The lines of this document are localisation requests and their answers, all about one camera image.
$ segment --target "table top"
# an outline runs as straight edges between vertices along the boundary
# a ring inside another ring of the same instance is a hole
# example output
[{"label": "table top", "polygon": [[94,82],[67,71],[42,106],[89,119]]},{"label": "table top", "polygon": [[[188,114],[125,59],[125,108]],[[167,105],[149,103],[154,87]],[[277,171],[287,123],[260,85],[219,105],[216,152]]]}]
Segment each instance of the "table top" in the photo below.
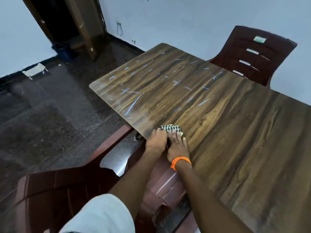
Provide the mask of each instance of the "table top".
[{"label": "table top", "polygon": [[91,83],[144,137],[180,125],[196,173],[254,232],[311,229],[311,107],[161,43]]}]

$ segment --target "dark granite floor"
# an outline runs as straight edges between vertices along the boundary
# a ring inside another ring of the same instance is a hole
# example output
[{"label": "dark granite floor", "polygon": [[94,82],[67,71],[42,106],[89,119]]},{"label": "dark granite floor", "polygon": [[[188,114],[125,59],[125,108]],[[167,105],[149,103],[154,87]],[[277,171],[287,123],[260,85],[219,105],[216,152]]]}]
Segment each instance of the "dark granite floor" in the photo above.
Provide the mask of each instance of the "dark granite floor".
[{"label": "dark granite floor", "polygon": [[[2,232],[14,232],[13,200],[22,176],[83,165],[103,141],[125,124],[89,84],[141,53],[109,39],[96,62],[82,49],[73,62],[64,63],[57,58],[45,62],[49,71],[37,74],[33,80],[22,73],[1,79]],[[139,145],[133,137],[130,134],[113,150],[115,154],[125,153],[126,157],[117,162],[107,157],[102,165],[122,174],[124,159]],[[164,232],[172,228],[167,221],[162,226]]]}]

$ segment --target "maroon plastic chair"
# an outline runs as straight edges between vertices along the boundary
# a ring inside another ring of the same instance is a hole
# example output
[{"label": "maroon plastic chair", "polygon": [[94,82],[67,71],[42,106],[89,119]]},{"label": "maroon plastic chair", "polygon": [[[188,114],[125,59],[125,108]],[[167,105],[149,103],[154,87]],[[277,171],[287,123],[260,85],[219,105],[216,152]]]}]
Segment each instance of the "maroon plastic chair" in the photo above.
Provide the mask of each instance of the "maroon plastic chair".
[{"label": "maroon plastic chair", "polygon": [[[122,126],[81,167],[30,174],[18,182],[16,226],[18,233],[57,233],[93,197],[107,193],[120,179],[113,170],[100,168],[103,157],[133,131]],[[145,144],[130,156],[126,171],[142,156]],[[136,232],[155,232],[185,195],[180,176],[162,156],[153,169],[135,220]]]},{"label": "maroon plastic chair", "polygon": [[[266,40],[256,42],[256,36]],[[297,43],[267,31],[235,26],[222,50],[210,62],[270,86],[273,73],[296,46]]]}]

